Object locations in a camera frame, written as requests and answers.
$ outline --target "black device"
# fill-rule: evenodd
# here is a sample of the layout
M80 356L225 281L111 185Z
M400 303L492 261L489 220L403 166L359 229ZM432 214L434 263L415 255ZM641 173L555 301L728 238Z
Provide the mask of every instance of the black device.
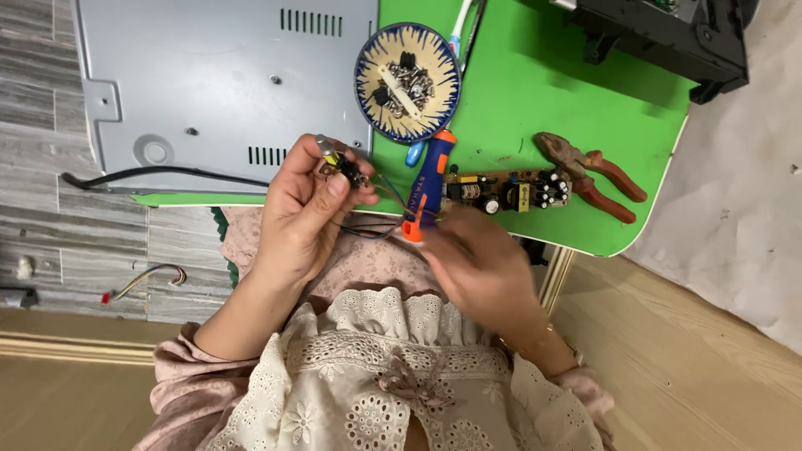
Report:
M614 48L699 83L691 102L749 84L743 30L759 0L561 0L581 26L587 63Z

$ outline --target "wooden floor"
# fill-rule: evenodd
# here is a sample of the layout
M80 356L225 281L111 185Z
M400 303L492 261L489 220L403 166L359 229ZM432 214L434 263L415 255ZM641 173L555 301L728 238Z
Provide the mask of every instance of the wooden floor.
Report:
M87 140L72 0L0 2L0 286L37 289L37 309L182 323L206 320L231 282L209 209L148 209L85 194L58 177L97 177ZM12 271L35 260L30 281ZM100 295L155 263L159 274L120 302Z
M629 260L578 256L554 323L614 394L618 449L802 449L802 356Z

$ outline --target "person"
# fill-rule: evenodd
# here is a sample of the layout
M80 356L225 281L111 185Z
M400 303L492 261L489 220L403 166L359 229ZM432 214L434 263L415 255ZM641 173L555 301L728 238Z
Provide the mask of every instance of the person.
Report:
M476 209L420 248L341 234L379 196L321 164L302 136L247 234L249 273L154 351L159 416L135 449L612 449L612 397L549 323L513 238Z

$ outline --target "gray metal cover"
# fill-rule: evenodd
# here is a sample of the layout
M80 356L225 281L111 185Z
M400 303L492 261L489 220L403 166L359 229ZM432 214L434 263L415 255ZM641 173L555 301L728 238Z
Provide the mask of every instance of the gray metal cover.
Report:
M161 164L270 181L305 132L358 142L369 156L371 128L354 99L353 73L378 13L378 0L75 0L101 169ZM109 187L265 192L170 173Z

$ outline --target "orange and blue screwdriver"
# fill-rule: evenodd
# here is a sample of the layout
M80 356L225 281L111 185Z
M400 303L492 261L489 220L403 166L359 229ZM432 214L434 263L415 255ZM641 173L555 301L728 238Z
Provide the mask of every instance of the orange and blue screwdriver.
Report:
M407 199L407 212L401 225L403 236L411 242L423 239L421 228L432 227L440 211L443 192L443 174L446 172L448 155L456 144L456 136L448 130L437 132L427 142L426 157L420 172L412 184Z

